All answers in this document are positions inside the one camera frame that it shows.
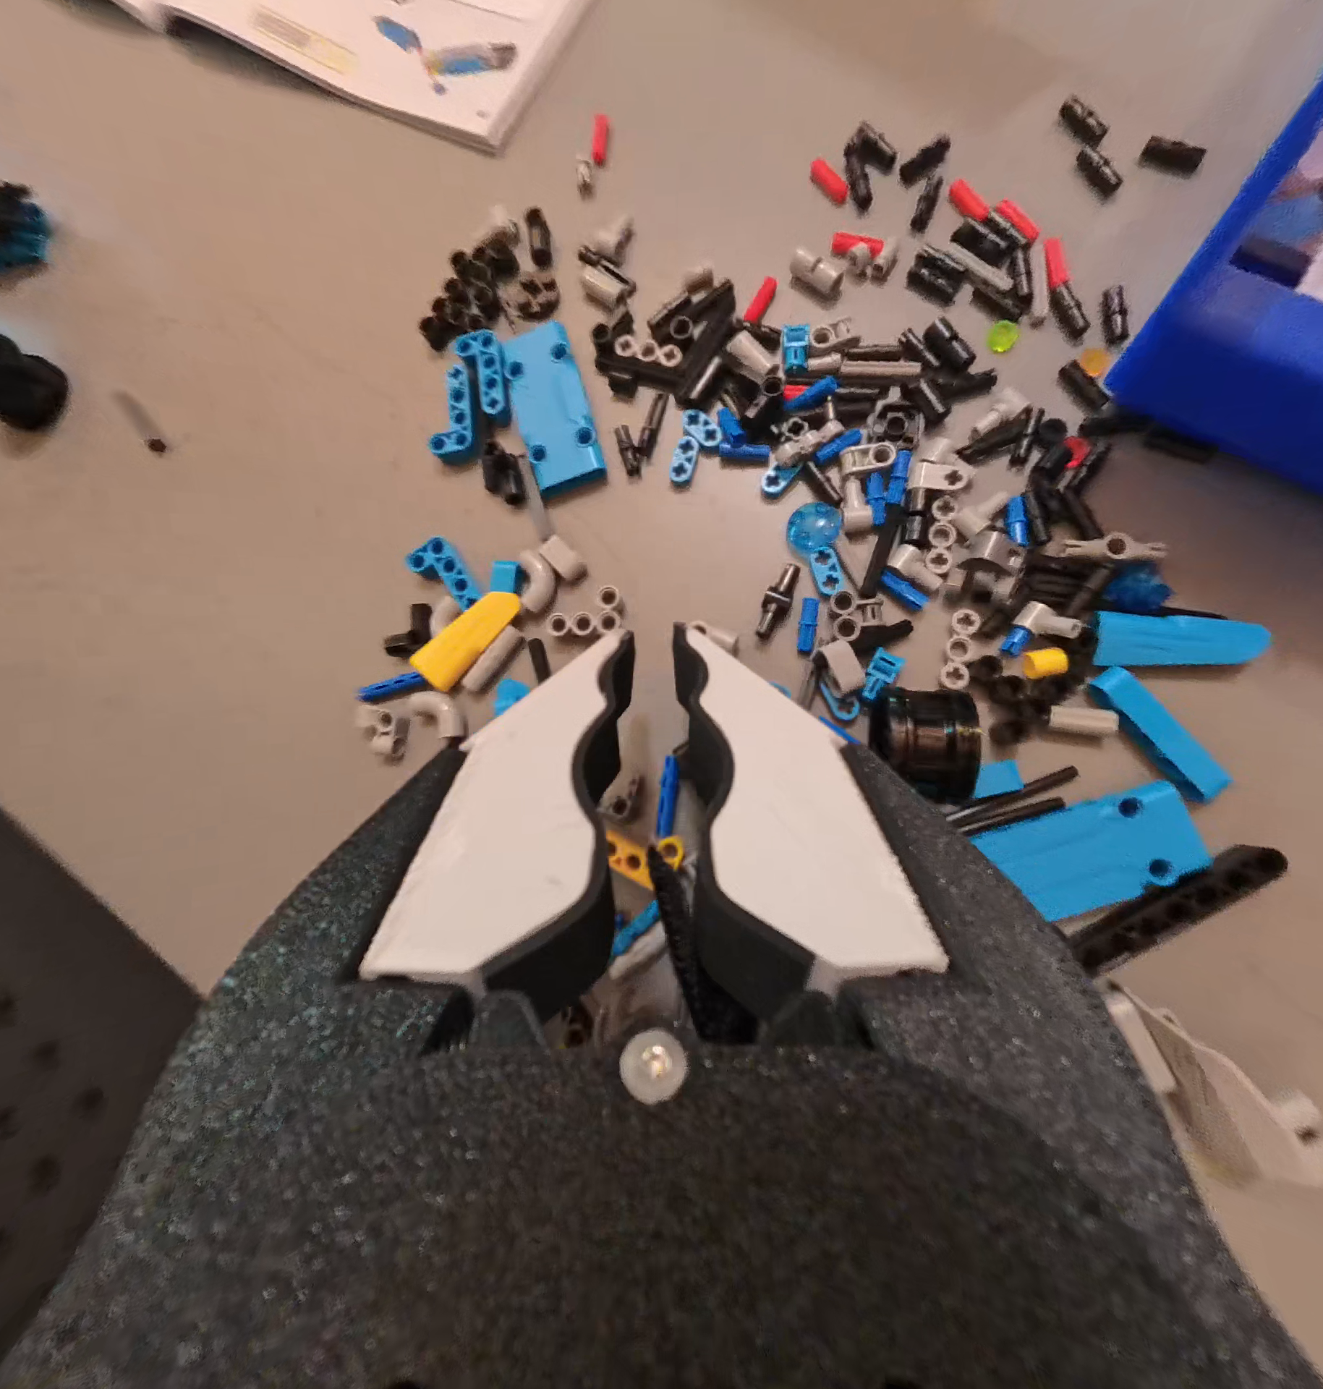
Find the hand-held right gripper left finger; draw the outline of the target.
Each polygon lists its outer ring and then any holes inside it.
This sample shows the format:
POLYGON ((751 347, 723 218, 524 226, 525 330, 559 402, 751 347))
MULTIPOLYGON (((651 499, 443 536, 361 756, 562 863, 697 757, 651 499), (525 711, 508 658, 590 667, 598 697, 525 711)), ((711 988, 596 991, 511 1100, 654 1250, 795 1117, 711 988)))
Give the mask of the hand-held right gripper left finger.
POLYGON ((358 964, 361 981, 519 993, 537 1018, 581 998, 612 954, 599 801, 621 770, 635 636, 623 629, 536 685, 434 770, 448 774, 358 964))

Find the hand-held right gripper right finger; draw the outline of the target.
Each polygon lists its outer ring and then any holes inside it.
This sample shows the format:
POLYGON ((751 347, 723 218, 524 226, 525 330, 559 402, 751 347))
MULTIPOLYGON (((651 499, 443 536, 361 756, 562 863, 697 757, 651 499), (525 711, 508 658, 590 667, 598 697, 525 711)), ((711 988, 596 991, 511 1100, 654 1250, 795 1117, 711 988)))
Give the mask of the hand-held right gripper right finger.
POLYGON ((692 922, 708 976, 757 1019, 950 956, 908 869, 883 767, 694 624, 672 629, 702 804, 692 922))

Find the pile of toy brick parts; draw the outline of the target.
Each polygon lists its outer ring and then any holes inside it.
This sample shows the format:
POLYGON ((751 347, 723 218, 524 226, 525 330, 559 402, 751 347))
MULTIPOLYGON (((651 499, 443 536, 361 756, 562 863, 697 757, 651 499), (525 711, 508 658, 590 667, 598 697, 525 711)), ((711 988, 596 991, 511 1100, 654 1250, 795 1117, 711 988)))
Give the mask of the pile of toy brick parts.
MULTIPOLYGON (((929 303, 951 305, 964 285, 974 300, 999 312, 988 331, 993 351, 1043 302, 1052 319, 1081 340, 1087 314, 1075 292, 1058 237, 1041 237, 1036 223, 1012 199, 987 204, 957 181, 943 188, 948 136, 903 161, 898 178, 919 184, 909 223, 925 233, 945 192, 962 226, 943 247, 917 243, 908 288, 929 303)), ((455 250, 457 278, 446 283, 421 322, 426 342, 451 347, 446 374, 449 419, 429 440, 445 463, 479 460, 489 492, 525 503, 542 499, 516 429, 503 362, 503 343, 489 331, 500 308, 497 278, 511 271, 520 289, 514 309, 542 322, 558 306, 550 229, 539 207, 525 212, 531 261, 519 271, 516 230, 491 235, 471 257, 455 250)), ((668 401, 680 410, 680 435, 668 464, 674 488, 686 488, 697 460, 762 467, 761 491, 781 499, 798 478, 818 489, 793 511, 788 562, 764 593, 754 640, 765 643, 790 612, 802 565, 813 593, 801 601, 798 652, 806 661, 801 698, 819 697, 821 722, 860 747, 854 725, 888 685, 898 685, 905 658, 895 646, 914 629, 909 618, 888 619, 885 596, 906 613, 920 612, 957 573, 962 607, 951 613, 950 640, 936 688, 971 694, 984 740, 1007 745, 1039 726, 1072 737, 1104 737, 1122 728, 1153 765, 1180 790, 1185 802, 1210 804, 1230 785, 1228 774, 1176 722, 1131 672, 1134 667, 1230 666, 1261 654, 1269 632, 1211 613, 1173 609, 1157 573, 1166 547, 1145 545, 1123 533, 1103 531, 1087 503, 1089 486, 1108 461, 1114 438, 1140 433, 1149 446, 1179 457, 1205 457, 1207 444, 1168 432, 1148 415, 1115 402, 1101 370, 1092 373, 1081 351, 1061 367, 1063 390, 1083 409, 1080 427, 1036 409, 1004 387, 974 423, 964 444, 928 433, 951 409, 999 385, 996 368, 976 368, 974 350, 945 317, 925 331, 895 340, 864 340, 847 317, 826 323, 764 319, 776 281, 764 280, 753 303, 736 316, 733 283, 716 280, 708 266, 691 274, 678 294, 644 326, 635 322, 629 295, 635 283, 623 272, 632 223, 618 235, 579 249, 582 286, 606 317, 595 323, 598 371, 623 396, 646 382, 654 398, 637 433, 615 430, 620 458, 637 477, 661 429, 668 401), (959 502, 974 466, 1008 458, 1024 471, 1016 492, 959 502)), ((486 592, 520 598, 520 610, 451 692, 431 688, 410 666, 406 672, 358 689, 362 726, 379 754, 395 757, 406 737, 407 714, 437 720, 445 740, 466 733, 452 692, 491 685, 517 649, 531 650, 537 678, 550 674, 539 640, 525 641, 516 619, 545 612, 561 584, 581 581, 582 561, 550 530, 517 561, 497 564, 483 588, 460 553, 434 536, 407 554, 407 565, 445 587, 446 607, 412 607, 406 633, 387 636, 386 652, 409 657, 486 592), (404 714, 397 702, 406 705, 404 714)), ((1016 776, 1012 760, 985 762, 973 798, 950 804, 948 824, 971 838, 990 829, 1035 819, 1072 807, 1061 795, 1075 768, 1036 781, 1016 776)))

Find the black spoked wheel rim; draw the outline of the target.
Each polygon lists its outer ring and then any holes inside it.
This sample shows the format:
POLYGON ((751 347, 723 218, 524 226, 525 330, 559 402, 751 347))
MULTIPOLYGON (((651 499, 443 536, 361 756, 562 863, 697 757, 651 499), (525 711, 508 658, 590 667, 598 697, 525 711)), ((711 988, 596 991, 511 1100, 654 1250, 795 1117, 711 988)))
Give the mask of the black spoked wheel rim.
POLYGON ((50 430, 68 398, 70 379, 62 368, 25 353, 0 331, 0 423, 28 433, 50 430))

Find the blue grey brick assembly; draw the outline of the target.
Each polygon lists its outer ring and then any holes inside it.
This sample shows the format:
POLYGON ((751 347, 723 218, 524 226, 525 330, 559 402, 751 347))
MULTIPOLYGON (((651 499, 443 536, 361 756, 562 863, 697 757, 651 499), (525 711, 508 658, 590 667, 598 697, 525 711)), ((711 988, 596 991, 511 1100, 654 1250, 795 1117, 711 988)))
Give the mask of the blue grey brick assembly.
POLYGON ((0 272, 43 264, 53 227, 22 182, 0 182, 0 272))

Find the grey desk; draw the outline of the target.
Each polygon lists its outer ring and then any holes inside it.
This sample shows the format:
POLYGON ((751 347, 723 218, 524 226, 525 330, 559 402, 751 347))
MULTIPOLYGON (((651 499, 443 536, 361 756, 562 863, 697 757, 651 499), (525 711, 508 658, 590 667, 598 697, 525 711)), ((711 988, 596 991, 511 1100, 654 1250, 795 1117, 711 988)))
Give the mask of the grey desk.
MULTIPOLYGON (((446 533, 482 571, 531 537, 426 447, 443 365, 417 320, 493 206, 541 206, 562 258, 630 212, 641 303, 703 261, 745 302, 849 224, 813 156, 863 119, 898 151, 946 131, 951 176, 1061 235, 1087 305, 1122 283, 1139 325, 1320 68, 1323 2, 598 2, 494 159, 108 2, 0 2, 0 178, 59 229, 0 326, 73 382, 56 432, 0 433, 0 804, 206 991, 426 757, 379 765, 352 691, 389 664, 412 543, 446 533), (1108 202, 1056 126, 1069 94, 1111 125, 1108 202)), ((790 508, 744 469, 629 481, 609 446, 556 514, 623 588, 652 762, 683 726, 672 619, 750 630, 790 508)), ((1170 545, 1182 605, 1270 630, 1236 672, 1140 678, 1233 778, 1194 812, 1208 843, 1290 863, 1122 979, 1323 1112, 1323 500, 1134 446, 1092 495, 1170 545)), ((1323 1373, 1323 1188, 1207 1195, 1323 1373)))

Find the black wide wheel hub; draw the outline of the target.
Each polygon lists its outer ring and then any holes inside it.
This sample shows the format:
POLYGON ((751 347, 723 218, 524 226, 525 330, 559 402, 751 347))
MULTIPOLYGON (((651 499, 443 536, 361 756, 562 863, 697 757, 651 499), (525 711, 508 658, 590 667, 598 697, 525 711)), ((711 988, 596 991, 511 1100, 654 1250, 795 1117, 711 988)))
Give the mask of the black wide wheel hub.
POLYGON ((869 706, 867 745, 929 799, 962 804, 973 798, 984 736, 970 692, 885 686, 869 706))

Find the yellow wedge panel piece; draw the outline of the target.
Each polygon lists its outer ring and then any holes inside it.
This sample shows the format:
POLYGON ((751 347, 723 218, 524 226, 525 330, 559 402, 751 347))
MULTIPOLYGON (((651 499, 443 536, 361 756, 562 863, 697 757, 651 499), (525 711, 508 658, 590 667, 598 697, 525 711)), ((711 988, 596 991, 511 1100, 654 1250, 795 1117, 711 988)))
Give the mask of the yellow wedge panel piece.
POLYGON ((451 692, 519 610, 519 595, 486 592, 410 654, 410 669, 435 691, 451 692))

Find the long blue panel piece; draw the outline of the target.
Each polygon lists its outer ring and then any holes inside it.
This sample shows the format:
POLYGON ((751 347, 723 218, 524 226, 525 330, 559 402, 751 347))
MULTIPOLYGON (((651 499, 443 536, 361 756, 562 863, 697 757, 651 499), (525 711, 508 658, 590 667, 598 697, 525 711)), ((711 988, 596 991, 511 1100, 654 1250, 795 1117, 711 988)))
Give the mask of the long blue panel piece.
POLYGON ((1170 781, 990 829, 971 843, 1052 923, 1171 888, 1213 864, 1170 781))

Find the long black beam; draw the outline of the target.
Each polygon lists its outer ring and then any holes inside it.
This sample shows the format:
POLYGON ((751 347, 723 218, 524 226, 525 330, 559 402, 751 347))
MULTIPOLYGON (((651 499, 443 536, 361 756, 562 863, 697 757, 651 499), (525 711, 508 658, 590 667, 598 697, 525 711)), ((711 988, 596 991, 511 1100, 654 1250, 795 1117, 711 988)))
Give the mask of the long black beam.
POLYGON ((1289 858, 1275 846, 1225 847, 1207 867, 1170 888, 1126 900, 1075 929, 1067 939, 1069 951, 1087 976, 1103 976, 1259 892, 1287 871, 1289 858))

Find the blue rectangular panel piece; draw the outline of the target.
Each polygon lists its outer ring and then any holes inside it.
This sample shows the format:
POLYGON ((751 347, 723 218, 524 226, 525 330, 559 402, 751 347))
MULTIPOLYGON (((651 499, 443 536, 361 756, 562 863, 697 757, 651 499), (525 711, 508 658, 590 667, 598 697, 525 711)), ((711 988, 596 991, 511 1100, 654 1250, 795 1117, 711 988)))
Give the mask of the blue rectangular panel piece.
POLYGON ((607 477, 601 429, 565 326, 558 320, 503 343, 514 424, 544 500, 607 477))

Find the grey gear assembly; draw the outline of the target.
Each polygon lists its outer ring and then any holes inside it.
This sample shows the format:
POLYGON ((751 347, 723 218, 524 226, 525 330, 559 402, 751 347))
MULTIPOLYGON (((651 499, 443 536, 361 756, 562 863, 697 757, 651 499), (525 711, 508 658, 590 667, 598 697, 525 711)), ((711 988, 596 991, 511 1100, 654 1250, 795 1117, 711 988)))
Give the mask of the grey gear assembly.
POLYGON ((1097 988, 1173 1136, 1202 1170, 1236 1188, 1323 1188, 1323 1112, 1306 1092, 1264 1091, 1173 1012, 1114 981, 1097 988))

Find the black perforated panel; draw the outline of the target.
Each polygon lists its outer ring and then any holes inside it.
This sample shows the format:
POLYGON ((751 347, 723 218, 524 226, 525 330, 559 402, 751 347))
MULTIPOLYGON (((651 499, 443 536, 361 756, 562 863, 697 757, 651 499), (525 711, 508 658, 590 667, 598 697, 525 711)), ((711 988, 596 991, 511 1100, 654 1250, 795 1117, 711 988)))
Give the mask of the black perforated panel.
POLYGON ((198 1007, 0 807, 0 1359, 93 1224, 198 1007))

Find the blue storage bin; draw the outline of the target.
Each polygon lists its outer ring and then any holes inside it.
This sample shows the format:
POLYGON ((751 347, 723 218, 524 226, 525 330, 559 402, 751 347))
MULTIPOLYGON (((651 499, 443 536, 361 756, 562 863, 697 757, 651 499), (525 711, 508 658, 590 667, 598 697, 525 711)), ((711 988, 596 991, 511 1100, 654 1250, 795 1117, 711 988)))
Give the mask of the blue storage bin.
POLYGON ((1106 378, 1122 407, 1323 497, 1323 302, 1230 263, 1323 123, 1323 74, 1106 378))

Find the instruction booklet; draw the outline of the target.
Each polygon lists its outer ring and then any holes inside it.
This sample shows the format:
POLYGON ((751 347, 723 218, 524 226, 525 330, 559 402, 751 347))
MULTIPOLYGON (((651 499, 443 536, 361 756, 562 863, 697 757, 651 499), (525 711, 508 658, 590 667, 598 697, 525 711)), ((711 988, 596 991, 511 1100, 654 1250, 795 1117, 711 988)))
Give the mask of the instruction booklet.
POLYGON ((500 151, 590 1, 121 1, 198 26, 376 112, 500 151))

